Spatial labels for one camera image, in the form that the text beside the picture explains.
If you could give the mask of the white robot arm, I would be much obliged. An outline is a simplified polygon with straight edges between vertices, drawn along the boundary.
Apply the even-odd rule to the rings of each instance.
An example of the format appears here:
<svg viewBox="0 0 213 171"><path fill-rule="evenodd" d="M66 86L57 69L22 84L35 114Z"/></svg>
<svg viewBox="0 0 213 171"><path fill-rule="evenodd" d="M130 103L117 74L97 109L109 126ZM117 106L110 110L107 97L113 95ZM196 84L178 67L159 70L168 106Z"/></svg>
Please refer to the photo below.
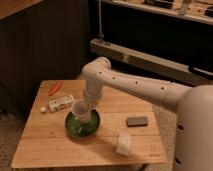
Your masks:
<svg viewBox="0 0 213 171"><path fill-rule="evenodd" d="M83 97L93 105L110 86L177 114L173 171L213 171L213 85L190 87L124 74L98 57L82 68Z"/></svg>

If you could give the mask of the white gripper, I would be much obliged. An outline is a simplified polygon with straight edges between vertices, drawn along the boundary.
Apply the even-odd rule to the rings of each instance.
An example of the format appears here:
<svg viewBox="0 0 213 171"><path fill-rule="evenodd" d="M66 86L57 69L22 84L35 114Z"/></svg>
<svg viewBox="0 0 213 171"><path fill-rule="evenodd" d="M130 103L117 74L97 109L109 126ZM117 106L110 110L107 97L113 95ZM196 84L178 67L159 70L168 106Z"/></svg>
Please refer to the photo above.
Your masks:
<svg viewBox="0 0 213 171"><path fill-rule="evenodd" d="M90 85L87 84L84 91L83 97L84 100L89 103L88 108L89 111L95 111L97 106L97 101L102 97L102 85Z"/></svg>

